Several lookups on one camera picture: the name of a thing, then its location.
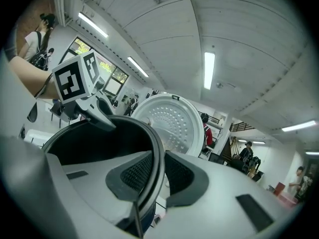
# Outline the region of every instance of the white cube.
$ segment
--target white cube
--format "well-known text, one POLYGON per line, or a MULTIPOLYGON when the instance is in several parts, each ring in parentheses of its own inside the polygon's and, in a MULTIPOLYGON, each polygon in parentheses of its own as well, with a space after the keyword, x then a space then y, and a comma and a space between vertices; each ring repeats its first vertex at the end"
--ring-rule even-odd
POLYGON ((63 104, 91 95, 100 78, 94 50, 75 56, 52 69, 55 86, 63 104))

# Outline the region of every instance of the perforated plate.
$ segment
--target perforated plate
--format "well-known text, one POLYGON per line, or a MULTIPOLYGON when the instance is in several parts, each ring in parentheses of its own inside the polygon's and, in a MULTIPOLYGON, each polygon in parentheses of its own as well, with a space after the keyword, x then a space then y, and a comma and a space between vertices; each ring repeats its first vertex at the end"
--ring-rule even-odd
POLYGON ((204 130, 197 109, 185 98, 160 94, 145 100, 133 118, 150 124, 159 134, 164 149, 198 156, 204 130))

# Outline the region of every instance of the white t-shirt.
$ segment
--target white t-shirt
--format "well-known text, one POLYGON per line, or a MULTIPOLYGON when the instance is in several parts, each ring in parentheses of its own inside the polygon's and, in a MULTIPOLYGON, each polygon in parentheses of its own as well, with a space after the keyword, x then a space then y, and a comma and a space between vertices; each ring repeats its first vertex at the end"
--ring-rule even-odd
MULTIPOLYGON (((42 39, 44 38, 45 32, 40 32, 42 39)), ((24 56, 26 61, 30 61, 30 59, 37 53, 38 51, 38 35, 36 32, 31 32, 25 37, 26 42, 29 44, 29 49, 24 56)))
MULTIPOLYGON (((289 181, 289 183, 297 183, 297 184, 300 184, 300 182, 301 182, 301 176, 297 176, 297 174, 293 174, 290 178, 290 181, 289 181)), ((298 187, 298 185, 291 186, 291 187, 289 187, 289 185, 288 185, 287 192, 294 197, 295 194, 297 193, 297 187, 298 187)))

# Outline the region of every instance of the red shirt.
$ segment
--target red shirt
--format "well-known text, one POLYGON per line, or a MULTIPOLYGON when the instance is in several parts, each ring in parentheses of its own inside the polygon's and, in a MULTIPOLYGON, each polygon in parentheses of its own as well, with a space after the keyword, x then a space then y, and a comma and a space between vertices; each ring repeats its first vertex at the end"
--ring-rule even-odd
POLYGON ((205 132, 206 136, 207 136, 207 145, 211 145, 213 143, 213 134, 211 132, 211 129, 208 128, 208 130, 205 132))

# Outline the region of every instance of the ceiling light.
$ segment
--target ceiling light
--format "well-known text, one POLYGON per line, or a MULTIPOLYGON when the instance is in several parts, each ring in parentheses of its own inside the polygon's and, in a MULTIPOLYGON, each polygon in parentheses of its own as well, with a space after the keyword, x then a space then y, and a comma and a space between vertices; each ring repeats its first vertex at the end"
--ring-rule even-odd
POLYGON ((109 36, 106 32, 100 29, 92 20, 90 20, 83 13, 79 12, 79 17, 83 19, 86 23, 88 23, 91 27, 93 27, 96 31, 98 31, 101 35, 103 35, 105 38, 109 36))
POLYGON ((140 72, 141 72, 145 77, 148 77, 147 73, 144 72, 144 70, 138 65, 138 63, 135 62, 135 60, 134 60, 132 57, 128 57, 128 60, 130 60, 131 63, 132 63, 133 65, 135 65, 136 68, 139 69, 140 72))
POLYGON ((305 128, 305 127, 310 127, 310 126, 313 126, 313 125, 316 125, 316 122, 314 120, 306 122, 306 123, 298 124, 298 125, 284 127, 284 128, 282 128, 282 131, 288 132, 288 131, 302 129, 302 128, 305 128))
POLYGON ((319 155, 319 151, 306 151, 308 155, 319 155))
POLYGON ((210 90, 211 81, 213 79, 215 65, 215 54, 205 52, 205 79, 204 79, 204 88, 210 90))

